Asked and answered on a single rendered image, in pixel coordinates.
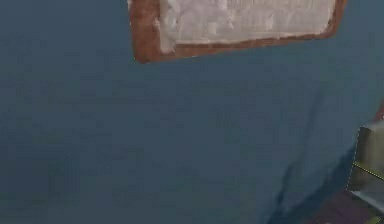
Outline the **brown framed white picture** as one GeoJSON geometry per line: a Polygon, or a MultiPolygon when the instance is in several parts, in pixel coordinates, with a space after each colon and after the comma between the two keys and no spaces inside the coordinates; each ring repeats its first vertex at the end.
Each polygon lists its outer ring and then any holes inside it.
{"type": "Polygon", "coordinates": [[[126,0],[141,63],[333,36],[348,0],[126,0]]]}

